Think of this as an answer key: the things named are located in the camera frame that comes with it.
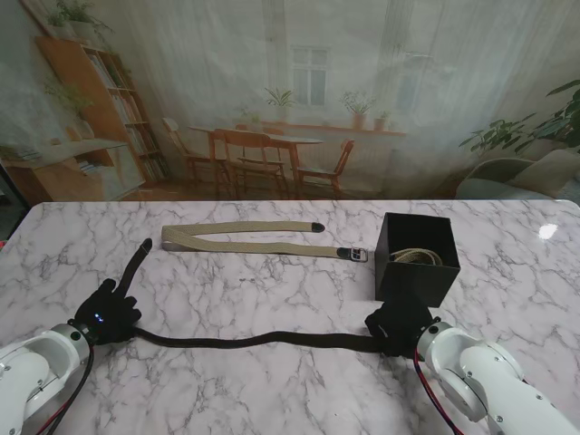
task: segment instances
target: black box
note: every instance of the black box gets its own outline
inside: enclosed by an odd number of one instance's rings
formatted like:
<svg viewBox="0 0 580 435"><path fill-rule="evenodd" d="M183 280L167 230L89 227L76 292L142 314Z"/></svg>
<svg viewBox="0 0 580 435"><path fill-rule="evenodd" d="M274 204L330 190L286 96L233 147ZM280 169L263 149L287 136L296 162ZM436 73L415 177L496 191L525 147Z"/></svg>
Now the black box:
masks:
<svg viewBox="0 0 580 435"><path fill-rule="evenodd" d="M389 255L409 247L430 249L443 266L395 263ZM374 253L375 298L389 292L415 292L427 306L438 307L459 273L451 221L446 217L386 213Z"/></svg>

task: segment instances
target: khaki belt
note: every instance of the khaki belt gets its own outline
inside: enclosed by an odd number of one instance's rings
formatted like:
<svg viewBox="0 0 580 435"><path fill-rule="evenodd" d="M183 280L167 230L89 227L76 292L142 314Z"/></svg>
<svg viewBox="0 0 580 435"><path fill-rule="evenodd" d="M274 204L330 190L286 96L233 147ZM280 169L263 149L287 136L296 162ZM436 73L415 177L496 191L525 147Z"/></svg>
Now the khaki belt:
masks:
<svg viewBox="0 0 580 435"><path fill-rule="evenodd" d="M161 230L166 251L238 252L243 254L286 254L292 256L325 256L355 262L366 262L368 255L359 247L306 246L294 243L214 242L196 236L263 231L300 231L322 233L317 222L224 222L221 224L166 225Z"/></svg>

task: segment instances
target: table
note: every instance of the table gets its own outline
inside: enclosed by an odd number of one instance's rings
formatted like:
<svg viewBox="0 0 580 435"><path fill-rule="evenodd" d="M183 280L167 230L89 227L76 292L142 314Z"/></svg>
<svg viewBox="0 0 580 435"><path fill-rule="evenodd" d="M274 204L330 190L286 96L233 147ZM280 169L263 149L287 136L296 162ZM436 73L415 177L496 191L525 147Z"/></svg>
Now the table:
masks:
<svg viewBox="0 0 580 435"><path fill-rule="evenodd" d="M580 210L569 202L45 203L0 252L0 344L66 321L103 279L121 276L145 237L153 237L153 249L130 295L139 301L140 325L156 334L360 334L366 315L380 305L372 300L372 261L165 252L160 230L195 222L317 220L326 225L321 234L232 239L373 249L386 211L451 219L462 268L433 314L506 346L529 381L580 427ZM469 423L445 400L443 406L469 435L488 433L484 423ZM95 370L60 433L450 432L402 358L283 343L164 349L135 340L97 348Z"/></svg>
<svg viewBox="0 0 580 435"><path fill-rule="evenodd" d="M218 187L218 165L216 164L216 143L214 141L213 131L215 129L208 127L198 127L189 126L190 129L194 131L202 131L208 135L209 143L209 158L212 161L212 170L214 172L214 183L216 189L216 198L219 199L219 187ZM268 134L269 138L272 140L273 145L288 150L290 154L290 164L292 166L292 177L294 179L295 185L295 196L297 199L302 197L302 189L300 185L300 179L298 177L298 168L300 167L300 159L298 158L298 145L314 145L318 143L323 143L322 140L309 139L309 138L296 138L293 136L279 136L277 134Z"/></svg>

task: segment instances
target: belt buckle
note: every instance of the belt buckle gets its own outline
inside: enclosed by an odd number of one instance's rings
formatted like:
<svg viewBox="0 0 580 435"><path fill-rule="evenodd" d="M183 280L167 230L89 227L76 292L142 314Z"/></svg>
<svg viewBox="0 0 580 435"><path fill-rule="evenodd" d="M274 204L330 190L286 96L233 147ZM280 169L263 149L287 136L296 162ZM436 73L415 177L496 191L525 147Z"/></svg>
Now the belt buckle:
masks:
<svg viewBox="0 0 580 435"><path fill-rule="evenodd" d="M351 248L351 261L356 263L366 263L369 259L369 255L366 252L366 249L361 247L353 247Z"/></svg>

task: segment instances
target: window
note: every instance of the window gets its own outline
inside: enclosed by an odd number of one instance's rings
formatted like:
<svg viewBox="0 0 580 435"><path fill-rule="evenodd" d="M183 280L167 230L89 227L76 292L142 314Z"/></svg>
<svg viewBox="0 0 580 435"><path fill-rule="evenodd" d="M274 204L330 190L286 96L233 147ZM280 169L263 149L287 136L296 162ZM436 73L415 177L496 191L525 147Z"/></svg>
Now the window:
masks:
<svg viewBox="0 0 580 435"><path fill-rule="evenodd" d="M421 85L421 77L429 61L431 61L430 56L425 54L405 54L395 101L395 108L400 113L411 112Z"/></svg>
<svg viewBox="0 0 580 435"><path fill-rule="evenodd" d="M324 106L328 50L299 47L292 49L294 98L298 104Z"/></svg>

